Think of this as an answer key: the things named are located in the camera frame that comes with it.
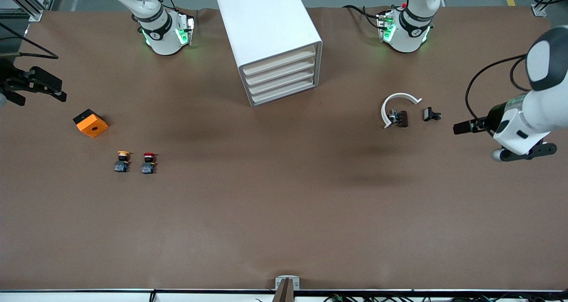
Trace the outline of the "white table edge rail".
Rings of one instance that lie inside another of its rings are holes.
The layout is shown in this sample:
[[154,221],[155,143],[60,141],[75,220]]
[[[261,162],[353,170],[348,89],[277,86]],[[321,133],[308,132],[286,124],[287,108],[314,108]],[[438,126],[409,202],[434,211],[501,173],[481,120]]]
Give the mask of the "white table edge rail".
[[[0,302],[272,302],[275,289],[0,290]],[[301,289],[291,302],[568,302],[563,290]]]

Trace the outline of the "yellow push button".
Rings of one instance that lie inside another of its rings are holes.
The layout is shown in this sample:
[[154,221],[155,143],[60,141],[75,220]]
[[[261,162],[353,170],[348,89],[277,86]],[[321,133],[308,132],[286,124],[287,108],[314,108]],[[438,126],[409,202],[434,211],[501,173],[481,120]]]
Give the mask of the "yellow push button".
[[130,153],[126,151],[118,152],[118,160],[115,162],[114,171],[117,173],[127,173],[130,167]]

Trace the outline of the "white curved plastic piece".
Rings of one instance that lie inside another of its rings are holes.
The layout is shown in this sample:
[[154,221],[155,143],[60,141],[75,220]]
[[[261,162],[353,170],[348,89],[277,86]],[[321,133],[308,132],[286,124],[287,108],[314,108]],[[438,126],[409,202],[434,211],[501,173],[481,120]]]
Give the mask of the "white curved plastic piece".
[[389,128],[389,126],[391,124],[393,124],[393,122],[391,121],[391,118],[389,118],[389,116],[386,113],[386,106],[387,106],[388,102],[390,100],[394,99],[394,98],[403,98],[403,99],[406,99],[406,100],[412,102],[415,105],[419,104],[422,101],[422,98],[414,97],[413,95],[408,94],[408,93],[400,92],[400,93],[390,94],[387,98],[385,98],[385,100],[383,100],[382,105],[381,105],[381,110],[380,110],[382,121],[385,124],[385,126],[384,126],[385,129]]

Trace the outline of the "orange button box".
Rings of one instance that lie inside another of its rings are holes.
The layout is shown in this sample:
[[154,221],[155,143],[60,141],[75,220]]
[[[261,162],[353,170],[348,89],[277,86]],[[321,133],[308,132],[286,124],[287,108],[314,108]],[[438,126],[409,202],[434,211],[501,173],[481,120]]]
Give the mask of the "orange button box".
[[91,109],[87,109],[81,114],[75,116],[75,118],[73,118],[73,122],[81,133],[91,138],[99,136],[108,130],[109,127],[108,123]]

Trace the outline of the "brown table mat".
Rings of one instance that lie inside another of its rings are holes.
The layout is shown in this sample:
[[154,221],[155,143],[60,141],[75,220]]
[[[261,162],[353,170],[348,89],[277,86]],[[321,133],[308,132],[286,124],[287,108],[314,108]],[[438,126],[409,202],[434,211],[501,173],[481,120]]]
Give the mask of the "brown table mat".
[[[309,10],[317,88],[251,107],[219,11],[160,57],[125,12],[49,12],[28,37],[59,59],[67,102],[0,109],[0,290],[256,289],[297,275],[321,289],[568,288],[568,132],[558,152],[494,162],[455,136],[487,64],[550,28],[528,8],[442,8],[399,54],[345,8]],[[408,113],[385,129],[381,105]],[[424,122],[423,111],[442,114]],[[91,109],[95,138],[73,118]],[[127,173],[114,171],[130,153]],[[155,172],[141,173],[144,153]]]

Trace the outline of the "dark block with metal clip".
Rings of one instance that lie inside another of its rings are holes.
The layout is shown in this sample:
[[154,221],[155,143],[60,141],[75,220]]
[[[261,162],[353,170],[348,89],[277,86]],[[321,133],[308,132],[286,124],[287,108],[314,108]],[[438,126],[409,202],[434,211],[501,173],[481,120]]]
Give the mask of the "dark block with metal clip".
[[408,113],[405,110],[397,111],[392,109],[388,114],[388,118],[393,126],[400,128],[408,127]]

